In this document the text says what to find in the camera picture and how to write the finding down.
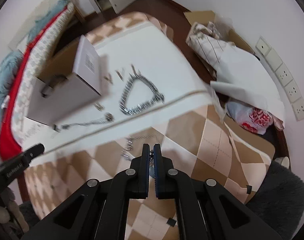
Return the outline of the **bed with checkered mattress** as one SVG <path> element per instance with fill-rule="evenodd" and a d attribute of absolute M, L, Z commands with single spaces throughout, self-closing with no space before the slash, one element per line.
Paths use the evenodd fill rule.
<path fill-rule="evenodd" d="M 15 49 L 27 48 L 27 34 L 35 25 L 35 21 L 40 19 L 58 2 L 59 0 L 43 0 L 31 14 L 27 17 L 23 25 L 17 31 L 11 41 Z M 57 43 L 67 28 L 69 22 L 75 14 L 80 15 L 77 8 L 78 0 L 69 0 L 67 10 L 49 27 L 42 38 L 32 49 L 20 84 L 19 92 L 15 100 L 15 108 L 12 115 L 11 130 L 17 143 L 21 146 L 24 142 L 23 122 L 27 115 L 27 110 L 31 98 L 34 78 L 44 69 L 46 62 L 52 57 Z"/>

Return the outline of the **red blanket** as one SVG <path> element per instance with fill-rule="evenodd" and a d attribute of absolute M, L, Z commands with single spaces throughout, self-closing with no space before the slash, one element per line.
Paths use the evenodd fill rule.
<path fill-rule="evenodd" d="M 0 157 L 2 161 L 7 161 L 12 159 L 13 157 L 17 156 L 21 153 L 22 148 L 17 143 L 16 139 L 14 138 L 11 130 L 11 122 L 12 122 L 12 115 L 15 108 L 15 100 L 17 98 L 17 94 L 19 92 L 20 84 L 23 78 L 23 74 L 27 65 L 27 61 L 31 54 L 32 49 L 35 47 L 36 43 L 43 37 L 44 32 L 53 25 L 53 23 L 60 17 L 62 13 L 67 10 L 67 5 L 57 13 L 47 24 L 46 26 L 38 33 L 35 39 L 27 45 L 25 53 L 23 55 L 23 60 L 20 64 L 18 69 L 16 78 L 13 82 L 12 88 L 9 93 L 9 102 L 5 114 L 3 116 L 3 122 L 1 127 L 0 133 Z"/>

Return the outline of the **dark fuzzy stool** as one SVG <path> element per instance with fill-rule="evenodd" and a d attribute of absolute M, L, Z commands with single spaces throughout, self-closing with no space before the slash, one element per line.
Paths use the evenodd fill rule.
<path fill-rule="evenodd" d="M 282 239 L 292 239 L 304 211 L 304 182 L 272 161 L 259 190 L 246 206 Z"/>

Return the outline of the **white cup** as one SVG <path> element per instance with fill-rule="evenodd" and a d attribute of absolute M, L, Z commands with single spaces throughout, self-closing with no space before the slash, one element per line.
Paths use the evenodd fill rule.
<path fill-rule="evenodd" d="M 290 168 L 290 160 L 288 157 L 279 157 L 279 158 L 276 158 L 274 161 L 279 163 L 281 166 L 283 166 L 287 169 Z"/>

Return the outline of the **red and white plastic bag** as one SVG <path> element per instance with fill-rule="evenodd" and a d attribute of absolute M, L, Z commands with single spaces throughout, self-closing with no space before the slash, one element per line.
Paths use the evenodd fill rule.
<path fill-rule="evenodd" d="M 226 103 L 229 116 L 243 129 L 264 135 L 266 129 L 272 125 L 273 117 L 269 112 L 252 107 L 237 100 Z"/>

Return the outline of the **white grid-pattern bedding bundle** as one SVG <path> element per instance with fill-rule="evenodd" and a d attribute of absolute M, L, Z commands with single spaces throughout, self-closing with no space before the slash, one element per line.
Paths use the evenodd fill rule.
<path fill-rule="evenodd" d="M 211 87 L 218 93 L 269 112 L 278 130 L 284 129 L 284 104 L 278 89 L 259 60 L 232 42 L 221 40 L 213 23 L 195 22 L 186 43 L 215 72 Z"/>

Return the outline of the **brown cardboard box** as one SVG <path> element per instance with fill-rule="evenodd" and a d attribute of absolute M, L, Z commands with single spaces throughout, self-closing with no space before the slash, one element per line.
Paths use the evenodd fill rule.
<path fill-rule="evenodd" d="M 208 26 L 209 22 L 212 22 L 218 31 L 220 39 L 233 42 L 238 48 L 255 55 L 253 49 L 234 31 L 230 18 L 225 18 L 211 10 L 184 12 L 184 15 L 191 25 L 197 22 Z"/>

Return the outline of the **blue-grey quilt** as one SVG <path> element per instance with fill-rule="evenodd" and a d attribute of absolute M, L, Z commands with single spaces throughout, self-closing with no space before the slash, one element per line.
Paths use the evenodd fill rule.
<path fill-rule="evenodd" d="M 69 3 L 69 0 L 59 0 L 46 14 L 35 21 L 35 25 L 27 34 L 27 42 L 32 42 L 36 36 L 44 29 L 50 20 L 61 12 Z M 23 60 L 23 53 L 19 50 L 11 51 L 0 64 L 0 132 L 4 110 L 1 108 L 6 96 L 17 75 L 19 66 Z"/>

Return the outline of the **brown checkered table cover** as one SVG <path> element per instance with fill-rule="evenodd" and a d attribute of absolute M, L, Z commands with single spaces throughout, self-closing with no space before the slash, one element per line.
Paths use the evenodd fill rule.
<path fill-rule="evenodd" d="M 119 16 L 86 37 L 93 35 L 99 42 L 142 22 L 152 23 L 172 41 L 170 28 L 141 12 Z M 275 149 L 232 119 L 220 118 L 213 94 L 205 85 L 212 99 L 210 104 L 117 139 L 65 146 L 34 159 L 25 180 L 36 215 L 47 216 L 87 180 L 109 180 L 126 170 L 131 159 L 141 154 L 144 144 L 160 144 L 162 154 L 172 159 L 175 168 L 193 179 L 215 179 L 240 202 L 247 203 L 262 184 Z"/>

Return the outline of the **white wall socket strip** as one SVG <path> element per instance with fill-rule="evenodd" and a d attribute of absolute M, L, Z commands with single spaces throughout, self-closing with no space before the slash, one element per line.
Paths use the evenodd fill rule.
<path fill-rule="evenodd" d="M 304 120 L 304 98 L 287 65 L 262 36 L 259 37 L 256 48 L 262 54 L 283 87 L 291 103 L 296 120 Z"/>

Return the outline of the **white printed cloth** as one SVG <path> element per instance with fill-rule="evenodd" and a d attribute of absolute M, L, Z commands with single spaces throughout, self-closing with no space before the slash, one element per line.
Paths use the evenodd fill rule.
<path fill-rule="evenodd" d="M 183 53 L 152 23 L 99 42 L 86 38 L 100 57 L 102 95 L 51 126 L 25 117 L 24 149 L 38 143 L 46 152 L 100 144 L 212 102 Z"/>

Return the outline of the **small silver pendant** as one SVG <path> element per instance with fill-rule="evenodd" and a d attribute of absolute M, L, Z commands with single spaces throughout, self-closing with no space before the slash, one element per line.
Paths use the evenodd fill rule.
<path fill-rule="evenodd" d="M 100 103 L 98 103 L 98 102 L 95 103 L 94 106 L 99 111 L 103 111 L 104 110 L 104 107 Z"/>

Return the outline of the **open cardboard box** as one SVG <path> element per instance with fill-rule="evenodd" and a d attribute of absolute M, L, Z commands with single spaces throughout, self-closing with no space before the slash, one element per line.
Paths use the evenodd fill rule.
<path fill-rule="evenodd" d="M 51 126 L 102 95 L 100 57 L 81 36 L 59 51 L 33 84 L 26 117 Z"/>

